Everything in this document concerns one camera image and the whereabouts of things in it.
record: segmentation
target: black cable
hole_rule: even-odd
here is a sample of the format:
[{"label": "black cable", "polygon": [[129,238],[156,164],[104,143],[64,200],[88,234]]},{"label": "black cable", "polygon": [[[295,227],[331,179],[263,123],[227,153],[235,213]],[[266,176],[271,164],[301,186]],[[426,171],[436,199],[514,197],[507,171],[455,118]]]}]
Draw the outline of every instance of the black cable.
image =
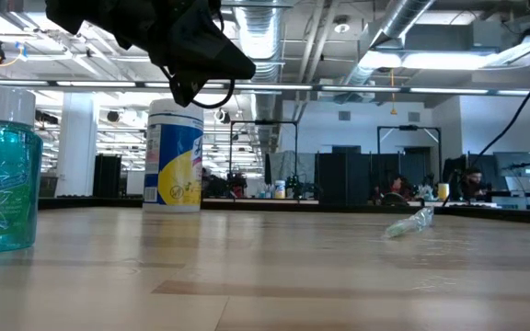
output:
[{"label": "black cable", "polygon": [[224,32],[225,31],[225,18],[222,16],[222,11],[218,10],[216,15],[218,16],[218,19],[220,19],[220,32]]},{"label": "black cable", "polygon": [[[474,167],[476,163],[478,162],[479,158],[482,157],[484,153],[486,153],[490,149],[490,147],[494,145],[494,143],[497,143],[498,140],[500,140],[504,136],[504,134],[506,134],[506,132],[508,132],[508,130],[514,125],[516,120],[519,118],[519,115],[521,115],[521,112],[523,112],[524,106],[526,106],[526,103],[529,101],[529,99],[530,99],[530,90],[529,90],[529,93],[524,98],[523,102],[521,103],[521,106],[514,113],[513,119],[508,123],[506,128],[504,128],[504,130],[502,130],[502,132],[499,135],[497,135],[496,138],[494,138],[494,140],[492,140],[489,144],[486,145],[486,147],[484,147],[484,149],[478,154],[476,159],[474,159],[474,162],[471,163],[471,165],[469,166],[470,168]],[[442,207],[445,207],[447,205],[447,202],[449,202],[450,198],[451,198],[451,193],[447,196],[447,199],[445,199],[445,201],[443,202]]]},{"label": "black cable", "polygon": [[[159,67],[161,69],[161,71],[163,72],[163,74],[165,75],[165,77],[167,78],[167,80],[169,81],[170,84],[173,84],[173,76],[169,74],[169,72],[167,71],[167,69],[165,69],[164,67]],[[232,95],[234,95],[235,93],[235,80],[234,79],[231,79],[230,80],[230,86],[228,87],[228,92],[226,93],[226,97],[216,103],[216,104],[213,104],[213,105],[205,105],[205,104],[202,104],[201,102],[199,101],[196,101],[196,100],[192,100],[191,103],[200,107],[200,108],[205,108],[205,109],[215,109],[215,108],[220,108],[222,107],[223,105],[227,104],[228,101],[230,101],[230,98],[232,98]]]},{"label": "black cable", "polygon": [[449,25],[452,25],[453,22],[455,22],[456,19],[458,19],[463,13],[466,13],[468,12],[469,14],[473,15],[476,19],[478,19],[478,15],[476,15],[476,13],[474,13],[473,11],[471,10],[462,10],[459,12],[459,14],[455,15],[455,17],[453,17],[453,19],[451,20],[451,22],[449,22]]},{"label": "black cable", "polygon": [[191,103],[200,107],[200,108],[205,108],[205,109],[214,109],[214,108],[220,108],[222,107],[223,105],[227,104],[228,101],[230,101],[230,98],[232,97],[232,95],[234,95],[235,93],[235,80],[234,79],[231,79],[230,80],[230,86],[228,87],[228,93],[226,93],[226,97],[216,103],[216,104],[213,104],[213,105],[204,105],[202,104],[201,102],[198,102],[196,100],[192,100]]}]

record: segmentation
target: ventilation duct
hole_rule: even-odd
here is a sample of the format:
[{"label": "ventilation duct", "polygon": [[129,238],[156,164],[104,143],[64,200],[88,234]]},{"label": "ventilation duct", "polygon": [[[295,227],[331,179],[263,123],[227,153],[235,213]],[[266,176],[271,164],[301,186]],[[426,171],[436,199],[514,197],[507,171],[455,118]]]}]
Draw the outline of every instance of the ventilation duct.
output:
[{"label": "ventilation duct", "polygon": [[[240,27],[238,39],[243,52],[251,60],[259,60],[257,70],[251,82],[253,83],[277,83],[280,76],[280,66],[274,64],[281,56],[281,20],[280,8],[270,7],[236,7],[234,9],[236,21]],[[255,109],[253,114],[255,120],[280,120],[276,119],[273,110],[275,108],[276,95],[255,94]],[[271,143],[271,127],[258,127],[259,143],[261,146],[269,146]],[[269,151],[261,149],[264,154]]]},{"label": "ventilation duct", "polygon": [[387,5],[386,15],[379,22],[367,24],[360,41],[363,57],[344,80],[344,85],[363,85],[377,68],[361,66],[365,55],[379,45],[387,48],[404,48],[406,33],[429,9],[435,0],[392,0]]}]

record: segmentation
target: computer monitor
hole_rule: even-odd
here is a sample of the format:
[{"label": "computer monitor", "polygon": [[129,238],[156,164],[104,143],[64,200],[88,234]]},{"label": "computer monitor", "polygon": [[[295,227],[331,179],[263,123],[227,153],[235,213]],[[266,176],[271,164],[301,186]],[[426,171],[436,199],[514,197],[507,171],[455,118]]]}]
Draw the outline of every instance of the computer monitor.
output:
[{"label": "computer monitor", "polygon": [[530,152],[494,153],[498,167],[498,176],[530,177]]}]

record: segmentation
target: hand sanitizer bottle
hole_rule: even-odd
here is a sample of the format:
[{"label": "hand sanitizer bottle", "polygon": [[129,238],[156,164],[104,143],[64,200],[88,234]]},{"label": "hand sanitizer bottle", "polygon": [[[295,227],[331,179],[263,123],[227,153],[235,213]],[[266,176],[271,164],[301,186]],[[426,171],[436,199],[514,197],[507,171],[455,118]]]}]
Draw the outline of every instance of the hand sanitizer bottle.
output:
[{"label": "hand sanitizer bottle", "polygon": [[34,133],[36,98],[0,86],[0,251],[29,247],[36,236],[42,139]]}]

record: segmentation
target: desk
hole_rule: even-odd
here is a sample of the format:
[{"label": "desk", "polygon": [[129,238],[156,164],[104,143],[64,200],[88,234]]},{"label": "desk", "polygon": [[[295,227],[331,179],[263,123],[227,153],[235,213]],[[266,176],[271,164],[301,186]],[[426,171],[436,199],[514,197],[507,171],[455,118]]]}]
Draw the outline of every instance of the desk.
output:
[{"label": "desk", "polygon": [[[410,201],[409,206],[420,207],[422,206],[422,203],[420,201]],[[443,202],[442,201],[426,201],[424,202],[424,206],[425,207],[441,207],[443,206]],[[446,207],[453,207],[453,206],[467,206],[467,202],[461,202],[461,201],[447,202]],[[492,202],[472,202],[471,206],[498,208],[498,204],[492,203]]]},{"label": "desk", "polygon": [[530,330],[530,224],[435,215],[41,211],[0,330]]},{"label": "desk", "polygon": [[[298,204],[298,200],[293,199],[219,199],[219,198],[204,198],[204,202],[234,202],[234,203],[281,203],[281,204]],[[318,205],[318,200],[300,200],[299,204]]]}]

